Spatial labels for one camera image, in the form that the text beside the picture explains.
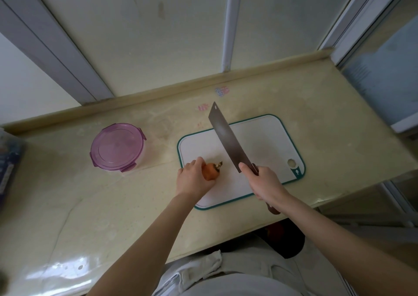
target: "cutting board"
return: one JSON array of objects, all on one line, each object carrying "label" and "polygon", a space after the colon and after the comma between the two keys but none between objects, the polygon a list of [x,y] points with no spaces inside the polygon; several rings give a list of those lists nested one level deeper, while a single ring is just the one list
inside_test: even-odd
[{"label": "cutting board", "polygon": [[[230,126],[250,161],[270,167],[281,183],[304,176],[305,163],[278,117],[265,114]],[[196,209],[211,209],[253,195],[247,179],[238,173],[213,129],[185,135],[177,143],[177,151],[181,167],[198,156],[207,163],[223,162],[215,186],[196,204]]]}]

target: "carrot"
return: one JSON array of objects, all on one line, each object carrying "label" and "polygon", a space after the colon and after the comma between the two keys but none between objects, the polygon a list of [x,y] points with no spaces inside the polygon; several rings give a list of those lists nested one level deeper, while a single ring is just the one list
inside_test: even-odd
[{"label": "carrot", "polygon": [[206,165],[202,165],[202,174],[203,177],[207,181],[211,181],[213,179],[218,178],[219,176],[219,168],[222,166],[222,162],[219,162],[218,165],[215,163],[207,163]]}]

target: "cleaver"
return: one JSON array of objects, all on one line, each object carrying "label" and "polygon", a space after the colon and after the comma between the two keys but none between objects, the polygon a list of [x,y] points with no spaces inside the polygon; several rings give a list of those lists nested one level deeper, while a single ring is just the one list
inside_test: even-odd
[{"label": "cleaver", "polygon": [[[222,114],[221,110],[215,102],[213,103],[209,113],[209,121],[212,124],[216,134],[218,135],[218,138],[221,141],[223,147],[225,148],[225,151],[227,151],[229,157],[231,158],[231,161],[238,170],[238,173],[241,172],[238,164],[240,162],[243,162],[253,171],[254,175],[258,176],[257,166],[255,166],[248,159],[248,156],[245,154],[243,148],[237,140],[237,137],[235,136],[234,132],[232,131],[224,115]],[[272,214],[280,214],[280,212],[278,212],[275,208],[271,207],[269,204],[267,204],[267,208]]]}]

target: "container lid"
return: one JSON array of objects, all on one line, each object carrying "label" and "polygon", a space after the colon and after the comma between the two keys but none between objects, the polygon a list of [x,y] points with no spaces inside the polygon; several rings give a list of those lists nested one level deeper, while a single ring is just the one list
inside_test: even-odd
[{"label": "container lid", "polygon": [[141,129],[128,123],[104,128],[91,144],[93,164],[107,171],[123,170],[141,154],[146,140]]}]

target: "wooden knife handle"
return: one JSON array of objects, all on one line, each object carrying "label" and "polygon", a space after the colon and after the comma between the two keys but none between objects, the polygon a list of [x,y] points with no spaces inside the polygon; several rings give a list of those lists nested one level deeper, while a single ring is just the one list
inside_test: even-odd
[{"label": "wooden knife handle", "polygon": [[[255,165],[253,163],[254,168],[256,169],[257,173],[258,173],[258,167],[257,165]],[[267,209],[269,210],[269,212],[271,212],[272,214],[280,214],[280,211],[277,211],[274,207],[271,207],[268,203],[265,203],[267,205]]]}]

